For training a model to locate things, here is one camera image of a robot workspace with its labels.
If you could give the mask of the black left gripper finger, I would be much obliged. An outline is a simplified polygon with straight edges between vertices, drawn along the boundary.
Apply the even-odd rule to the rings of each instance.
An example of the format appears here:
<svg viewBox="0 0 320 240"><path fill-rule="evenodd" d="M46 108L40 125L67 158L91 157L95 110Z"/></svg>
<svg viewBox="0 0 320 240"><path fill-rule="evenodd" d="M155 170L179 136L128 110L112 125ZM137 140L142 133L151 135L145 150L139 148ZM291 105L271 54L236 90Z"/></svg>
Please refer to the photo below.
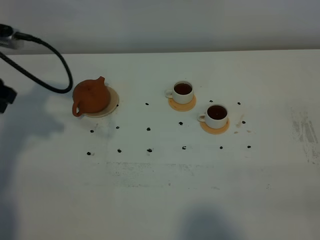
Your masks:
<svg viewBox="0 0 320 240"><path fill-rule="evenodd" d="M17 97L17 92L4 84L0 79L0 114L3 114L8 105L12 105Z"/></svg>

